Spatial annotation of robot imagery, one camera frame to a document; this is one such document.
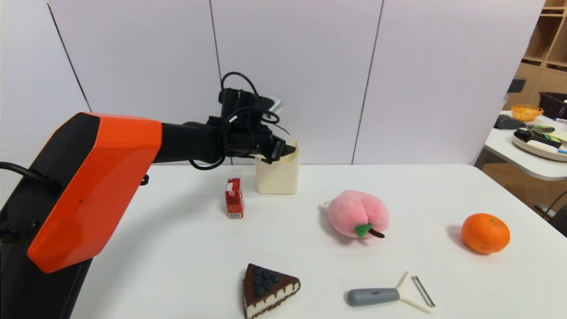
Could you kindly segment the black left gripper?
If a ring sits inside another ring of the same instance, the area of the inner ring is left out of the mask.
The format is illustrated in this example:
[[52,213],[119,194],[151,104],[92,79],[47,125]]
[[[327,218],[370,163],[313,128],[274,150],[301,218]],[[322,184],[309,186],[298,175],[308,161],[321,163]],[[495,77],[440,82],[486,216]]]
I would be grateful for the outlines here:
[[286,144],[285,140],[275,135],[269,128],[249,129],[248,134],[248,158],[261,156],[264,162],[272,164],[279,161],[282,156],[285,157],[296,152],[296,147]]

